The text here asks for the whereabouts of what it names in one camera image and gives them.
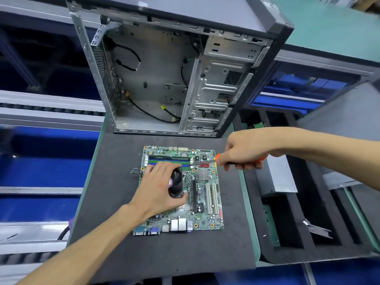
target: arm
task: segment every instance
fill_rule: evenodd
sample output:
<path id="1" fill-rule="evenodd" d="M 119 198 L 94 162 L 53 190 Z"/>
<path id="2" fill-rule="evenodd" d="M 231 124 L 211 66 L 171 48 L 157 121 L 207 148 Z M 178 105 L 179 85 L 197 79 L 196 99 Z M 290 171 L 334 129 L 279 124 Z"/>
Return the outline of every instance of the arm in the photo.
<path id="1" fill-rule="evenodd" d="M 217 163 L 237 162 L 237 169 L 257 169 L 254 160 L 284 154 L 315 162 L 380 190 L 380 141 L 347 138 L 294 127 L 268 127 L 232 133 Z"/>
<path id="2" fill-rule="evenodd" d="M 169 162 L 159 162 L 154 168 L 148 165 L 129 204 L 121 206 L 108 220 L 17 284 L 87 284 L 107 256 L 137 225 L 155 214 L 185 204 L 187 194 L 173 199 L 168 192 L 170 175 L 180 166 Z"/>

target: green circuit board in tray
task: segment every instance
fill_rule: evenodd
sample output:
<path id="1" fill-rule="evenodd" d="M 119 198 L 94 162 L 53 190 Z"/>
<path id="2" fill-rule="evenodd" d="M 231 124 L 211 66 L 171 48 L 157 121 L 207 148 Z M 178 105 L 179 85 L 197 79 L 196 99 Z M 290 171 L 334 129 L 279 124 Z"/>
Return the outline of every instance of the green circuit board in tray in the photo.
<path id="1" fill-rule="evenodd" d="M 189 194 L 186 204 L 150 217 L 133 230 L 133 235 L 159 235 L 224 228 L 220 188 L 215 162 L 193 166 L 193 163 L 214 160 L 214 150 L 183 147 L 144 146 L 141 173 L 157 162 L 176 162 L 182 167 L 183 191 Z"/>

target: forearm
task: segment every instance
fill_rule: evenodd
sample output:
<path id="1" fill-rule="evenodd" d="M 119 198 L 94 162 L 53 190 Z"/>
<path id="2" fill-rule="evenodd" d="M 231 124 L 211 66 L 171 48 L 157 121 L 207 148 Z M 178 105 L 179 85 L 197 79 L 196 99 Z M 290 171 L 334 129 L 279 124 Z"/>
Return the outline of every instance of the forearm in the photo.
<path id="1" fill-rule="evenodd" d="M 282 153 L 309 160 L 380 190 L 380 142 L 292 128 Z"/>
<path id="2" fill-rule="evenodd" d="M 143 221 L 143 214 L 122 206 L 92 232 L 23 278 L 19 285 L 87 284 L 107 256 Z"/>

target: black foam mat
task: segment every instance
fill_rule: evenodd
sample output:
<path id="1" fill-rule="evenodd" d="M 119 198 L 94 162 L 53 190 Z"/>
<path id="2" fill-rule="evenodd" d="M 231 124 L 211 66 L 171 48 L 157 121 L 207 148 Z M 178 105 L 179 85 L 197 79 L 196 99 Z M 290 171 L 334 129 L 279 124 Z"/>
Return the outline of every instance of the black foam mat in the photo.
<path id="1" fill-rule="evenodd" d="M 138 186 L 145 145 L 213 149 L 223 152 L 226 138 L 192 138 L 113 134 L 103 135 L 87 190 L 71 232 L 70 243 L 83 237 L 128 203 Z M 110 254 L 92 283 L 111 280 L 178 276 L 255 268 L 249 225 L 237 170 L 218 168 L 225 228 L 158 236 L 129 234 Z"/>

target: person's right hand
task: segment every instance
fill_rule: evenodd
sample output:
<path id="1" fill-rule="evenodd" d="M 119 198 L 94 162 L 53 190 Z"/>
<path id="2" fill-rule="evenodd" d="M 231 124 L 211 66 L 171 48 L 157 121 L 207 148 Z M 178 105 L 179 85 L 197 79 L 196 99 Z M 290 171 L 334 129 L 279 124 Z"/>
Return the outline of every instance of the person's right hand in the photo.
<path id="1" fill-rule="evenodd" d="M 227 162 L 238 163 L 236 169 L 261 169 L 263 162 L 255 162 L 268 154 L 274 157 L 282 155 L 281 148 L 283 134 L 289 133 L 291 127 L 267 127 L 233 132 L 227 139 L 225 152 L 220 154 L 216 163 L 224 165 L 225 171 L 230 169 Z"/>

